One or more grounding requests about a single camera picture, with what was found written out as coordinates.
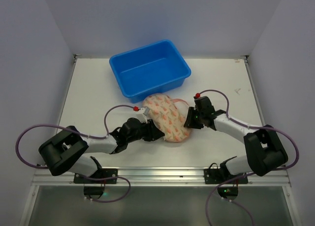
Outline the floral mesh laundry bag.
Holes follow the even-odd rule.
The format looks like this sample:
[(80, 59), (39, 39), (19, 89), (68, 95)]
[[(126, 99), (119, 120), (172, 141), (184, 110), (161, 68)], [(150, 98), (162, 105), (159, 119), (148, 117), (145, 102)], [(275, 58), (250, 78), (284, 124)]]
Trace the floral mesh laundry bag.
[(156, 127), (164, 133), (164, 141), (181, 143), (189, 138), (191, 130), (184, 127), (187, 116), (177, 107), (178, 103), (189, 108), (182, 99), (172, 99), (166, 94), (154, 94), (146, 97), (142, 105), (149, 108), (149, 117)]

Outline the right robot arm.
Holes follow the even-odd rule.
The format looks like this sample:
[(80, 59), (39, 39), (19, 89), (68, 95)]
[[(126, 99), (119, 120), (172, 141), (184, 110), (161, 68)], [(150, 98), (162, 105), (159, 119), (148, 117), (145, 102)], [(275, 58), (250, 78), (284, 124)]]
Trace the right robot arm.
[(224, 182), (249, 172), (264, 176), (288, 161), (284, 146), (271, 126), (249, 128), (229, 118), (227, 112), (216, 110), (207, 96), (196, 94), (194, 103), (195, 106), (188, 110), (184, 127), (211, 128), (235, 138), (245, 146), (244, 156), (231, 157), (217, 168), (209, 167), (207, 174), (213, 180)]

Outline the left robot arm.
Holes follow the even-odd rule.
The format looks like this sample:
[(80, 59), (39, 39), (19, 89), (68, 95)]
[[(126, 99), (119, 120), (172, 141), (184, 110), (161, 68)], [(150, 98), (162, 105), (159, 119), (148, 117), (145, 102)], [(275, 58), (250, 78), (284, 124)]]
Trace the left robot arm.
[(82, 137), (75, 126), (68, 126), (42, 144), (38, 151), (53, 176), (69, 171), (96, 177), (100, 175), (101, 165), (95, 157), (86, 157), (85, 154), (118, 154), (134, 141), (151, 142), (164, 136), (153, 120), (141, 122), (137, 118), (129, 118), (121, 127), (101, 139)]

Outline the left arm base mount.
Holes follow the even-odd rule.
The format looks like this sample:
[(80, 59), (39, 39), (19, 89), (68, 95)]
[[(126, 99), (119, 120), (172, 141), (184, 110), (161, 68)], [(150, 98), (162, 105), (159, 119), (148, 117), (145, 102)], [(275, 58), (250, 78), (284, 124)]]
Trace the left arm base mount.
[(116, 168), (99, 169), (92, 176), (86, 178), (79, 174), (75, 174), (73, 182), (75, 184), (83, 184), (83, 194), (88, 199), (99, 200), (105, 194), (106, 184), (116, 184), (118, 175)]

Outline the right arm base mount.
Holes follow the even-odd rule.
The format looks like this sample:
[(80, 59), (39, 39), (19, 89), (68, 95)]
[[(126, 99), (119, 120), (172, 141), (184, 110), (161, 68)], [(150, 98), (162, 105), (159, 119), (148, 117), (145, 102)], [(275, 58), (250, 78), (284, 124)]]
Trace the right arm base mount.
[[(244, 173), (237, 174), (237, 175), (230, 174), (225, 166), (225, 163), (221, 163), (220, 165), (216, 163), (212, 163), (208, 168), (205, 168), (203, 171), (204, 171), (205, 184), (218, 185), (227, 180), (231, 180), (232, 178), (245, 175)], [(232, 185), (231, 187), (219, 187), (217, 189), (217, 193), (223, 199), (227, 199), (231, 201), (235, 200), (239, 194), (239, 185), (247, 184), (248, 182), (249, 181), (247, 177), (234, 180), (228, 183)]]

